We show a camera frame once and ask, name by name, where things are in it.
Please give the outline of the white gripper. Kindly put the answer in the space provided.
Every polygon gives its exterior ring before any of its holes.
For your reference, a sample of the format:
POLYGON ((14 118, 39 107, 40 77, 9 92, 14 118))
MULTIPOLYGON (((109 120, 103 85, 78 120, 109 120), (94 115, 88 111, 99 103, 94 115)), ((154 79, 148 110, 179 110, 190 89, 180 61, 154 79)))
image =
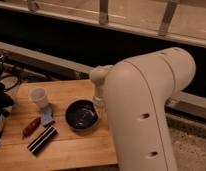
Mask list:
POLYGON ((96 86, 94 88, 93 102, 98 107, 104 106, 104 96, 103 96, 103 87, 96 86))

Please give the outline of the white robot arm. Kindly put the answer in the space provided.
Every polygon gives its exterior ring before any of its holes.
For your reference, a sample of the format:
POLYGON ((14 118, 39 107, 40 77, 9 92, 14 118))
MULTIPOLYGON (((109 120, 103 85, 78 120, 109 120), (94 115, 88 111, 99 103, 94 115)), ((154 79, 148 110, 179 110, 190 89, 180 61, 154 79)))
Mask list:
POLYGON ((120 171, 177 171, 165 103, 195 71, 193 57, 177 47, 91 70, 93 101, 107 112, 120 171))

